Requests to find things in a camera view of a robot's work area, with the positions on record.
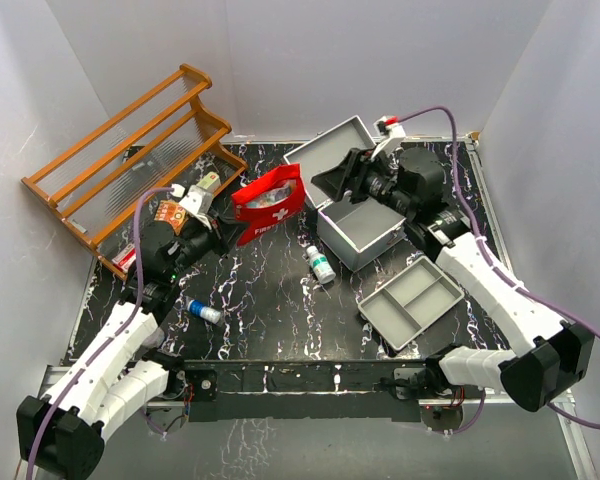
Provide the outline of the black base frame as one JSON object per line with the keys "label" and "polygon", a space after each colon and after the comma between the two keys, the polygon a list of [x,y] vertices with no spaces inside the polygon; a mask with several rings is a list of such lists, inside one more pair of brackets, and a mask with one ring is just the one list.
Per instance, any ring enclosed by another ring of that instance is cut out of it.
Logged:
{"label": "black base frame", "polygon": [[385,418],[444,429],[479,401],[474,387],[435,391],[418,360],[161,361],[169,384],[149,407],[179,408],[190,422]]}

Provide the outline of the bandage packet bundle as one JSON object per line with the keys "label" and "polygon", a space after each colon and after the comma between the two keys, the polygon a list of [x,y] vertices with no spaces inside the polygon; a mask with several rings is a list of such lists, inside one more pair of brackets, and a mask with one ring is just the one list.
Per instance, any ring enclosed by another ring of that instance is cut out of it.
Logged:
{"label": "bandage packet bundle", "polygon": [[262,209],[277,205],[289,198],[296,189],[295,180],[285,180],[279,186],[265,191],[246,203],[249,209]]}

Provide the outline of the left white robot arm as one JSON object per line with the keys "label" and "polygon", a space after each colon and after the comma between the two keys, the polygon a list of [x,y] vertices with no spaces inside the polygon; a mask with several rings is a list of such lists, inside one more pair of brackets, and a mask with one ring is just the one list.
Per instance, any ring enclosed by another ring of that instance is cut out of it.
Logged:
{"label": "left white robot arm", "polygon": [[149,399],[184,392],[186,374],[158,353],[129,373],[123,370],[170,312],[180,295],[179,279],[208,253],[228,254],[245,228],[226,216],[189,219],[179,231],[164,221],[134,222],[131,263],[108,319],[67,372],[16,411],[26,478],[40,470],[88,478],[112,434]]}

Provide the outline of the grey divider tray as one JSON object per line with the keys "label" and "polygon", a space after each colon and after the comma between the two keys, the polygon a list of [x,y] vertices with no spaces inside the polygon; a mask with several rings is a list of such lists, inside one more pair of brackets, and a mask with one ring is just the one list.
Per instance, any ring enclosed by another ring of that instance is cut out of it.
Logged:
{"label": "grey divider tray", "polygon": [[444,316],[464,292],[426,256],[358,303],[360,315],[396,352]]}

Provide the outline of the red white small box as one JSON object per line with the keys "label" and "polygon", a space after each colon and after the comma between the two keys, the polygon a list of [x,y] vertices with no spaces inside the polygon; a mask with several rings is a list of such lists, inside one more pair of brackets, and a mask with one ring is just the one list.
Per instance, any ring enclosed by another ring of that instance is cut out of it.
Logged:
{"label": "red white small box", "polygon": [[122,272],[126,273],[135,262],[136,252],[133,244],[124,247],[112,260],[112,263]]}

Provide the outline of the wooden shelf rack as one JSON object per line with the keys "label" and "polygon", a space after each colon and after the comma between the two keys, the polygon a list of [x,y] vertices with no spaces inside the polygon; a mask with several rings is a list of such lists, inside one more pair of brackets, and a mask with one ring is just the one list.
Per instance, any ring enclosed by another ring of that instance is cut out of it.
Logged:
{"label": "wooden shelf rack", "polygon": [[229,122],[200,96],[212,86],[205,72],[182,64],[175,73],[123,108],[47,165],[24,186],[105,268],[119,278],[110,241],[126,230],[139,196],[166,187],[205,155],[220,175],[220,190],[246,162],[228,151]]}

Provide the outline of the white green-label pill bottle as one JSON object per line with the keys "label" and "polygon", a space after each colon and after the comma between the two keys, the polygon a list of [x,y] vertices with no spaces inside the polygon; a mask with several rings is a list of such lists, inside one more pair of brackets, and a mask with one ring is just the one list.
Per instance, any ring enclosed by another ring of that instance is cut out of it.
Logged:
{"label": "white green-label pill bottle", "polygon": [[306,254],[310,268],[320,284],[328,284],[335,279],[335,271],[331,267],[327,257],[316,246],[311,245],[307,247]]}

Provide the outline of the blue white tube bottle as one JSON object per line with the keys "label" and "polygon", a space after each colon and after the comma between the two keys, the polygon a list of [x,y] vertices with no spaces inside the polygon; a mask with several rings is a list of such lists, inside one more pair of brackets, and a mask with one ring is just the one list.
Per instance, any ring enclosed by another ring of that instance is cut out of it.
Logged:
{"label": "blue white tube bottle", "polygon": [[224,314],[221,311],[211,308],[198,300],[187,297],[185,306],[188,313],[210,324],[221,325],[224,322]]}

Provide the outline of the clear plastic cup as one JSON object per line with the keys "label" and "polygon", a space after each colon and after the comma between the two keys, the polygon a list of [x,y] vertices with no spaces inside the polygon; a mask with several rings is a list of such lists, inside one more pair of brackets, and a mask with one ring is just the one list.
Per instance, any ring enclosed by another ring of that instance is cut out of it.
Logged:
{"label": "clear plastic cup", "polygon": [[165,340],[165,332],[157,328],[149,337],[145,339],[143,345],[149,349],[159,348]]}

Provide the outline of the orange patterned packet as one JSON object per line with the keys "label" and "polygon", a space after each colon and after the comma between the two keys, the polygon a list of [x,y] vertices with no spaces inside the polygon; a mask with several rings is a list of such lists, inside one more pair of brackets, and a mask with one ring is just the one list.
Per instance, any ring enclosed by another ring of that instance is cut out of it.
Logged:
{"label": "orange patterned packet", "polygon": [[168,224],[176,235],[180,235],[189,220],[189,213],[176,201],[161,200],[156,209],[154,220]]}

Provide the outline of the red first aid pouch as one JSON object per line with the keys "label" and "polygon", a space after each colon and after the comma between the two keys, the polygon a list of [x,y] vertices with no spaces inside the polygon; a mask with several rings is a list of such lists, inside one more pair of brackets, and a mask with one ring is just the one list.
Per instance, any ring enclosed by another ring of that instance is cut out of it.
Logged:
{"label": "red first aid pouch", "polygon": [[299,213],[305,197],[299,164],[278,166],[233,193],[235,219],[246,224],[237,245],[250,243]]}

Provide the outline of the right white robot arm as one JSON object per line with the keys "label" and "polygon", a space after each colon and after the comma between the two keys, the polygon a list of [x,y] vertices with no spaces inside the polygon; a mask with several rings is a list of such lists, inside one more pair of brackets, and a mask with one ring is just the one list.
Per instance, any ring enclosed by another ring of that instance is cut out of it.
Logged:
{"label": "right white robot arm", "polygon": [[425,148],[403,151],[391,170],[380,152],[352,148],[337,166],[312,177],[330,200],[376,200],[404,218],[408,240],[477,301],[509,343],[507,350],[451,344],[425,361],[424,378],[435,395],[460,386],[504,391],[521,408],[536,412],[586,374],[594,336],[523,294],[467,216],[444,199],[445,171]]}

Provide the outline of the white medicine box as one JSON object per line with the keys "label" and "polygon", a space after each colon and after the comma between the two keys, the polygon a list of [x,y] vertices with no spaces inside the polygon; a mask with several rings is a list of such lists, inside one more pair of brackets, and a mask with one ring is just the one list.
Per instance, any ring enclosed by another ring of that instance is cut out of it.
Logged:
{"label": "white medicine box", "polygon": [[217,172],[208,172],[197,182],[196,186],[214,194],[221,184],[221,178]]}

